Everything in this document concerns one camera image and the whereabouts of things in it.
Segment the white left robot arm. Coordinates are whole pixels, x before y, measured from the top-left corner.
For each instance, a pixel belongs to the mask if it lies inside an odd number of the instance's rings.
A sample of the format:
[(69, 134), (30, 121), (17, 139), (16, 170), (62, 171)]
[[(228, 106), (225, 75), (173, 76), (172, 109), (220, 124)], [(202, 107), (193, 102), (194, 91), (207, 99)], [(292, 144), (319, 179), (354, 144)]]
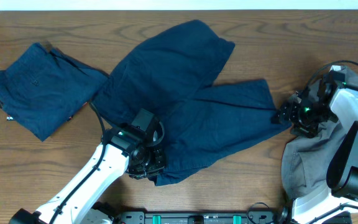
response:
[(77, 175), (35, 212), (17, 211), (10, 223), (112, 223), (94, 204), (124, 174), (137, 180), (159, 175), (166, 166), (164, 135), (162, 122), (144, 109), (130, 124), (103, 129), (100, 144)]

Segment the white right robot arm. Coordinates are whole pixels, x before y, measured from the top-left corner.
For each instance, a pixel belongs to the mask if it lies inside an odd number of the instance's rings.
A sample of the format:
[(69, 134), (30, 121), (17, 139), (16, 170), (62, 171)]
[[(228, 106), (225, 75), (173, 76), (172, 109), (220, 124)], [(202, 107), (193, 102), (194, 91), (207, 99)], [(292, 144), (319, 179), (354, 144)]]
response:
[(358, 83), (355, 73), (333, 66), (315, 73), (273, 117), (290, 124), (295, 139), (285, 146), (282, 184), (288, 203), (276, 223), (325, 223), (358, 213)]

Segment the dark navy shorts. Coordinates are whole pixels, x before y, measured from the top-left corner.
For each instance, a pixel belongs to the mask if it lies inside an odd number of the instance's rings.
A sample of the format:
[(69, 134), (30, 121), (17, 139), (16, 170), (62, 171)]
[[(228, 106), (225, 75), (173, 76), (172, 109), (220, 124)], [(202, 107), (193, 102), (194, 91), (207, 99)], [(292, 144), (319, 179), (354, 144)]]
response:
[(272, 122), (265, 80), (214, 84), (234, 47), (199, 20), (177, 25), (135, 47), (95, 96), (110, 124), (130, 123), (142, 109), (161, 120), (167, 164), (155, 185), (177, 184), (288, 128)]

